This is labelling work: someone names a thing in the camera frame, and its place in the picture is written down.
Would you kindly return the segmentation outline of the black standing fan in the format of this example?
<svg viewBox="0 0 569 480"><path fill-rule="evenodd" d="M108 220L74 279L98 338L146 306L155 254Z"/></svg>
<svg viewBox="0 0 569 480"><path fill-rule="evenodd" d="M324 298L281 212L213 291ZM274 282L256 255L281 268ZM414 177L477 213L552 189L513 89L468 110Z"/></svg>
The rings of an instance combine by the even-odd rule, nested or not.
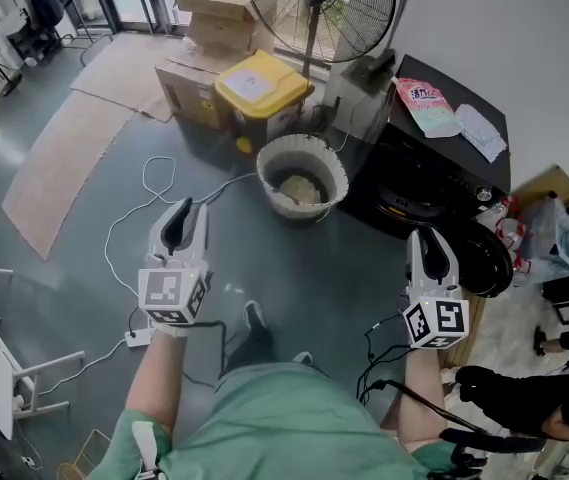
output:
<svg viewBox="0 0 569 480"><path fill-rule="evenodd" d="M276 41L301 62L301 75L314 85L314 92L285 134L313 134L331 127L369 141L385 114L391 76L368 93L344 77L343 72L364 55L383 51L398 0L251 3Z"/></svg>

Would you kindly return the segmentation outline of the black washing machine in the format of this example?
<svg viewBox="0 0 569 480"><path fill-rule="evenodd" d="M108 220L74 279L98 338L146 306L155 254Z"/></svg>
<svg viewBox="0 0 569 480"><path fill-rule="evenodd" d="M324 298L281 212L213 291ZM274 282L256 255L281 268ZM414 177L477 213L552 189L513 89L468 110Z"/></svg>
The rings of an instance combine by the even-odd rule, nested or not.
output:
<svg viewBox="0 0 569 480"><path fill-rule="evenodd" d="M443 72L404 56L382 125L354 158L340 207L400 238L433 228L450 244L461 285L492 298L511 283L509 252L476 217L511 191L504 114Z"/></svg>

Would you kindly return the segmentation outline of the tan cardboard panel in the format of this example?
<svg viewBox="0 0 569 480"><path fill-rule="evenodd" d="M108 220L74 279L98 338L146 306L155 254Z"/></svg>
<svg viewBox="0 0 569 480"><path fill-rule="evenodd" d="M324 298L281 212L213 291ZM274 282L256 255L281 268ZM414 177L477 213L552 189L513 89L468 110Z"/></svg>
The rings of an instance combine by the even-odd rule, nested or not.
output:
<svg viewBox="0 0 569 480"><path fill-rule="evenodd" d="M555 194L569 207L569 175L558 165L548 167L513 192L519 210L551 194Z"/></svg>

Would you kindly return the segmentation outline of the pink and green detergent pouch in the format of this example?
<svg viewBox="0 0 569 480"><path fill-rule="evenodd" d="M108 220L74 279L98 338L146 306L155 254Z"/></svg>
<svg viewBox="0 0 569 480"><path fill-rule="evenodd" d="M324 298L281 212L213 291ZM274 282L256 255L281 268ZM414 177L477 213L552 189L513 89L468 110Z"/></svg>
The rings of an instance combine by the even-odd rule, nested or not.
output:
<svg viewBox="0 0 569 480"><path fill-rule="evenodd" d="M455 112L443 94L430 83L393 78L396 91L426 138L450 138L461 133Z"/></svg>

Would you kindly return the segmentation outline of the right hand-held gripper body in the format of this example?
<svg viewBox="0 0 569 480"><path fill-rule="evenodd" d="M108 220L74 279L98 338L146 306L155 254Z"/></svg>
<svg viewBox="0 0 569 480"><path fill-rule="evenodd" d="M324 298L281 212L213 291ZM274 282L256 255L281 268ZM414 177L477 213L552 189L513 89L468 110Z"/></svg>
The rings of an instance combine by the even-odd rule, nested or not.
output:
<svg viewBox="0 0 569 480"><path fill-rule="evenodd" d="M407 268L409 306L402 311L409 346L413 349L448 349L469 334L469 302L463 297L459 272L431 279Z"/></svg>

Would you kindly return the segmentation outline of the grey long-handled dustpan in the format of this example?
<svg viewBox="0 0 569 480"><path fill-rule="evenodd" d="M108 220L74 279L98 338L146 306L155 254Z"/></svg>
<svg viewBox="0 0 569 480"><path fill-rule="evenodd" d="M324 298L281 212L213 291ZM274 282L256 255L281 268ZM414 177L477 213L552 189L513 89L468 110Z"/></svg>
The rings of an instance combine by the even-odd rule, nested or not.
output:
<svg viewBox="0 0 569 480"><path fill-rule="evenodd" d="M343 76L348 78L354 85L363 91L371 93L374 86L380 86L383 80L393 74L393 67L396 62L396 50L393 48L399 22L404 14L408 0L399 0L388 32L388 39L385 47L378 55L364 55L360 59L351 63L343 72Z"/></svg>

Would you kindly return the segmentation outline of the white power strip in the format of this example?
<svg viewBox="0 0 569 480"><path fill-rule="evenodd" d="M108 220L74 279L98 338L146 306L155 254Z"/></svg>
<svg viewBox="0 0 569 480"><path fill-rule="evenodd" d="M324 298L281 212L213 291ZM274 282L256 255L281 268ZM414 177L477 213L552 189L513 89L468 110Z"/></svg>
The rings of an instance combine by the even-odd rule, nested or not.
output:
<svg viewBox="0 0 569 480"><path fill-rule="evenodd" d="M150 344L153 334L154 330L152 328L138 329L125 332L124 339L130 349L147 347Z"/></svg>

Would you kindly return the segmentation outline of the person's left forearm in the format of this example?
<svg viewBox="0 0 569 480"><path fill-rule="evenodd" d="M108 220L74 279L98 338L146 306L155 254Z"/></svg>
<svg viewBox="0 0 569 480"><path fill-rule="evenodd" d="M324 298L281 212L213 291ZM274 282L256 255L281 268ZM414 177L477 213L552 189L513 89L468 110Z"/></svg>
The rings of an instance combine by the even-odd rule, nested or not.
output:
<svg viewBox="0 0 569 480"><path fill-rule="evenodd" d="M154 425L154 431L173 445L173 433L182 393L184 357L188 332L175 334L156 330L135 373L125 410L139 421Z"/></svg>

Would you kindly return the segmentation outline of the person's left shoe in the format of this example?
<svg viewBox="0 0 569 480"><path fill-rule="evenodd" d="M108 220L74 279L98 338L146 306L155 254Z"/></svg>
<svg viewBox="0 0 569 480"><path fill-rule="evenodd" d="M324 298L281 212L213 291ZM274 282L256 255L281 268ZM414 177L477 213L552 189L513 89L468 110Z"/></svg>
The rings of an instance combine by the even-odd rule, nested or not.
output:
<svg viewBox="0 0 569 480"><path fill-rule="evenodd" d="M257 301L249 300L244 305L243 318L248 330L248 341L264 346L272 344L272 333L266 324L262 307Z"/></svg>

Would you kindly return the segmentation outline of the pale yellow checked clothes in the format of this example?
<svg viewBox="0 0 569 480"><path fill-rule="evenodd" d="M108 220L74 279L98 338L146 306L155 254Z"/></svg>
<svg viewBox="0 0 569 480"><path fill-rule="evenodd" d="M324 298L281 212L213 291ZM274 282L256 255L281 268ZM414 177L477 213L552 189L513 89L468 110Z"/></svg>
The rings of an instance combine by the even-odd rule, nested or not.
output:
<svg viewBox="0 0 569 480"><path fill-rule="evenodd" d="M320 190L307 177L288 176L277 189L289 206L312 206L322 203Z"/></svg>

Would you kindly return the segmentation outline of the white paper sheet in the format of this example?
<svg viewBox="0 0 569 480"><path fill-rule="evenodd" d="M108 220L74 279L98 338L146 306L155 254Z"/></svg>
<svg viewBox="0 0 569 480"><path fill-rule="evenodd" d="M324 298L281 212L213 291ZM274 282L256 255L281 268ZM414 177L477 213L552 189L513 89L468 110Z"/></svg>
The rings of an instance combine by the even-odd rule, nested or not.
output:
<svg viewBox="0 0 569 480"><path fill-rule="evenodd" d="M489 162L506 150L506 141L495 126L474 107L461 104L455 112L462 136Z"/></svg>

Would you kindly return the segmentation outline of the person's black trousers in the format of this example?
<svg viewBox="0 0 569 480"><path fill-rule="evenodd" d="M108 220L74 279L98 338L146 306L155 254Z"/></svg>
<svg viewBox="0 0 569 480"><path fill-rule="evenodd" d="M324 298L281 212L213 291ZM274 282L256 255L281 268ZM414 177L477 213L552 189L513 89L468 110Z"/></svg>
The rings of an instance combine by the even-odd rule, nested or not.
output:
<svg viewBox="0 0 569 480"><path fill-rule="evenodd" d="M249 323L249 333L229 356L223 376L240 368L276 361L271 331L259 319L252 319Z"/></svg>

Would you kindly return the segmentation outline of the white woven laundry basket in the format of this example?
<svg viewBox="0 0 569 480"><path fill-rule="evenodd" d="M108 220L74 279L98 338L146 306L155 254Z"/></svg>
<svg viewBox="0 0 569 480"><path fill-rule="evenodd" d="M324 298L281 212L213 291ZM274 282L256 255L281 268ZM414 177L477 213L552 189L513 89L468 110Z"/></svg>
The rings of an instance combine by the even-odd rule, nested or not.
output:
<svg viewBox="0 0 569 480"><path fill-rule="evenodd" d="M274 139L258 153L257 174L273 208L289 221L317 221L347 195L349 181L338 155L325 141L307 134ZM277 189L291 175L310 179L320 190L322 203L289 206Z"/></svg>

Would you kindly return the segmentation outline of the yellow-lidded waste bin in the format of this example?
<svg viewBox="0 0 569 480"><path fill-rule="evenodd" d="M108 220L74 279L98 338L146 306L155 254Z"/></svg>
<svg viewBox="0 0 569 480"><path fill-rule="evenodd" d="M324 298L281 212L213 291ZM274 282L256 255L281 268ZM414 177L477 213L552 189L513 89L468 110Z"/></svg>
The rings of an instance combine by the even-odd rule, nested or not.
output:
<svg viewBox="0 0 569 480"><path fill-rule="evenodd" d="M286 133L314 85L283 60L257 50L219 74L215 91L232 110L237 149L250 155Z"/></svg>

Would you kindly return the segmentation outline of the flat cardboard sheet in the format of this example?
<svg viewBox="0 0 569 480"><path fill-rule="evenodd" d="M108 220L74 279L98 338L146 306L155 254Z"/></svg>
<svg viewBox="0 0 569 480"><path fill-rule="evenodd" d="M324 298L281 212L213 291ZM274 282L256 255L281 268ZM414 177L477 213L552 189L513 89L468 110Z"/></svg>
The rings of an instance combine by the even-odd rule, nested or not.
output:
<svg viewBox="0 0 569 480"><path fill-rule="evenodd" d="M124 106L74 90L33 144L2 208L40 258L49 257L85 182L133 115Z"/></svg>
<svg viewBox="0 0 569 480"><path fill-rule="evenodd" d="M155 67L180 45L177 38L121 33L88 63L71 88L167 122L172 112Z"/></svg>

